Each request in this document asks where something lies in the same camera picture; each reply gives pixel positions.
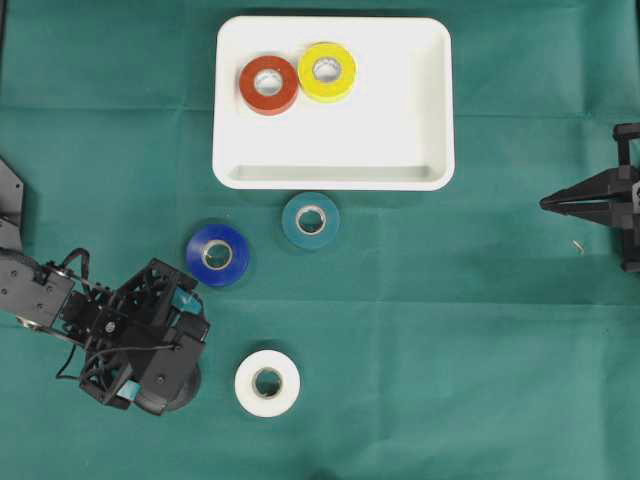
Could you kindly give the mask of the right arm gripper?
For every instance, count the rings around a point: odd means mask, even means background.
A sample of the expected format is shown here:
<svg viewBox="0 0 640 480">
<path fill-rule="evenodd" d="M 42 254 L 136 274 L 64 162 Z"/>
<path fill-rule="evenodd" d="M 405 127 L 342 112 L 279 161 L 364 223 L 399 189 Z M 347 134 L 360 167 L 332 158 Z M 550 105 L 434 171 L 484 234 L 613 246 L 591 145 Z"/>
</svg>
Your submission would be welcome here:
<svg viewBox="0 0 640 480">
<path fill-rule="evenodd" d="M 639 139 L 638 123 L 617 124 L 613 129 L 619 168 L 604 170 L 540 200 L 543 210 L 574 216 L 609 228 L 622 229 L 622 269 L 639 272 L 639 168 L 631 163 L 630 143 Z M 622 213 L 611 203 L 573 203 L 610 198 L 622 192 Z"/>
</svg>

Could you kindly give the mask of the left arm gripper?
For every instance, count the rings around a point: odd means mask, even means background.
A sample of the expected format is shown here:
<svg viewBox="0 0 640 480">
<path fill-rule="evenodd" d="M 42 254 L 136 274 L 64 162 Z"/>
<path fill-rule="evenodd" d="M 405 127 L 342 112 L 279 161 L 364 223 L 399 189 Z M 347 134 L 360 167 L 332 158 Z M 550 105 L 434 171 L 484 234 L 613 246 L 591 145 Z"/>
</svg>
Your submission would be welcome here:
<svg viewBox="0 0 640 480">
<path fill-rule="evenodd" d="M 153 259 L 116 290 L 94 285 L 74 291 L 62 310 L 63 331 L 85 352 L 77 381 L 103 405 L 127 410 L 139 381 L 166 333 L 204 343 L 210 323 L 197 280 Z"/>
</svg>

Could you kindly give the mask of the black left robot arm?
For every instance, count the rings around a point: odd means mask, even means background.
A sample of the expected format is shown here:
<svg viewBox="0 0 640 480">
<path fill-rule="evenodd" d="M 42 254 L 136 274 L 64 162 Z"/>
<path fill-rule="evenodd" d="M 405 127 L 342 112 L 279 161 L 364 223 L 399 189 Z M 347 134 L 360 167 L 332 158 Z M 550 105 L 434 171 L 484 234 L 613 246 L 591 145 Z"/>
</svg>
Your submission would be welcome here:
<svg viewBox="0 0 640 480">
<path fill-rule="evenodd" d="M 23 327 L 83 350 L 71 379 L 99 403 L 135 404 L 157 416 L 188 405 L 201 385 L 210 328 L 197 281 L 158 259 L 117 289 L 90 282 L 88 273 L 82 248 L 59 264 L 4 249 L 1 308 Z"/>
</svg>

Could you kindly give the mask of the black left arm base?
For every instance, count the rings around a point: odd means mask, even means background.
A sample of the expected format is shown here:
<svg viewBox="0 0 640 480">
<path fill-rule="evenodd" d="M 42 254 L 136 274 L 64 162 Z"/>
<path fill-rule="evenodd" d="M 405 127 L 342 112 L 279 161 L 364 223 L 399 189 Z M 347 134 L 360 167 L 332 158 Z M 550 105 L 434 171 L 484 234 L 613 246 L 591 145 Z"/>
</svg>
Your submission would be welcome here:
<svg viewBox="0 0 640 480">
<path fill-rule="evenodd" d="M 23 250 L 21 239 L 24 184 L 4 160 L 1 160 L 1 247 Z"/>
</svg>

